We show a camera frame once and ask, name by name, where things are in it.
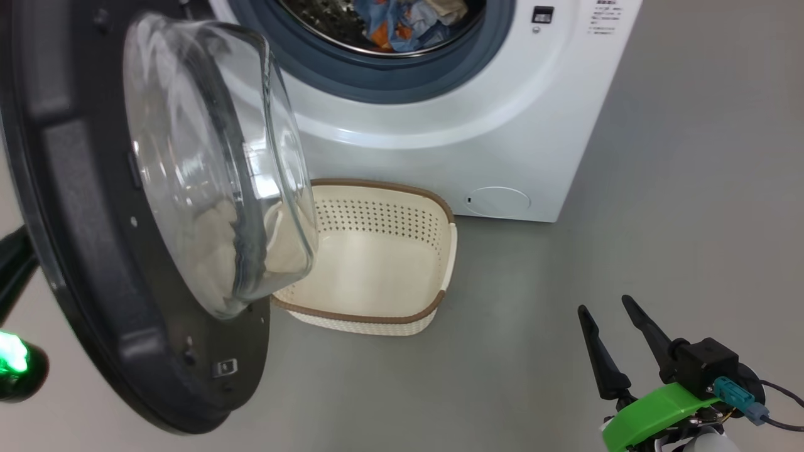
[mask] robotic arm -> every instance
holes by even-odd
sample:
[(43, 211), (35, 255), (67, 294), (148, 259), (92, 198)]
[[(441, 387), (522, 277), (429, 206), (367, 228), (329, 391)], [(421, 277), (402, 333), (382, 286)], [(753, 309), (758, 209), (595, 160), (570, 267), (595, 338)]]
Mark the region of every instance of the robotic arm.
[(804, 427), (769, 417), (764, 387), (774, 388), (804, 407), (801, 397), (760, 380), (734, 351), (716, 340), (670, 340), (633, 298), (623, 295), (622, 304), (645, 336), (665, 386), (641, 399), (631, 395), (631, 382), (617, 369), (589, 310), (578, 308), (598, 392), (604, 400), (617, 401), (617, 414), (607, 417), (602, 429), (609, 452), (662, 452), (665, 446), (687, 439), (691, 440), (674, 452), (740, 452), (723, 428), (726, 421), (738, 417), (746, 417), (754, 425), (768, 423), (804, 432)]

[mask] open washing machine door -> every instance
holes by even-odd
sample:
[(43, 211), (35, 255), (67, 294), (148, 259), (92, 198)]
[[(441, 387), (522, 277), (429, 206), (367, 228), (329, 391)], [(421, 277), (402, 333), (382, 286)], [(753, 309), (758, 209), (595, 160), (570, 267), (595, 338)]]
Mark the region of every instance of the open washing machine door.
[(2, 136), (28, 239), (105, 379), (185, 434), (254, 393), (267, 297), (318, 243), (267, 43), (188, 20), (204, 5), (0, 3)]

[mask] gray floor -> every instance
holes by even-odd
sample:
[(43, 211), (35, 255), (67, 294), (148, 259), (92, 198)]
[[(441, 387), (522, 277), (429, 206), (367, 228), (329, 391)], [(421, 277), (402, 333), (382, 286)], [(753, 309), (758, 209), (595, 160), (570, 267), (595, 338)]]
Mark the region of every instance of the gray floor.
[[(276, 312), (264, 383), (213, 434), (164, 434), (119, 402), (37, 276), (8, 327), (51, 352), (54, 384), (0, 406), (0, 425), (51, 434), (10, 450), (603, 451), (613, 404), (597, 399), (577, 305), (636, 395), (659, 384), (624, 293), (669, 335), (713, 336), (804, 392), (801, 17), (801, 0), (647, 0), (559, 222), (461, 219), (451, 290), (418, 336)], [(727, 431), (743, 451), (804, 450), (802, 434)]]

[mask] laundry basket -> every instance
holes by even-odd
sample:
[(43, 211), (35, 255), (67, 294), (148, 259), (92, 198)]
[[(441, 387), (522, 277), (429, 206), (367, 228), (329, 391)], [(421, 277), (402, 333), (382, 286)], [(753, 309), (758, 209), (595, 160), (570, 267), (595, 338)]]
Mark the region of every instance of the laundry basket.
[(313, 181), (318, 255), (306, 278), (273, 295), (303, 322), (366, 335), (414, 335), (436, 315), (452, 276), (455, 219), (414, 187)]

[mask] clothes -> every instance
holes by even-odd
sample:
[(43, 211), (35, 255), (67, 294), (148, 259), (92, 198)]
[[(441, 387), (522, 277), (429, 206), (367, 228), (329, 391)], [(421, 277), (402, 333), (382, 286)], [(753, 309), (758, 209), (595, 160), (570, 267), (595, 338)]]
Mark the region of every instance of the clothes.
[(425, 0), (432, 7), (444, 25), (452, 25), (461, 20), (469, 11), (463, 0)]
[[(466, 4), (457, 1), (463, 4), (465, 14)], [(417, 51), (449, 38), (447, 23), (453, 23), (460, 11), (442, 10), (453, 16), (438, 14), (429, 0), (355, 0), (355, 11), (366, 23), (366, 36), (377, 44), (378, 50), (388, 52)]]

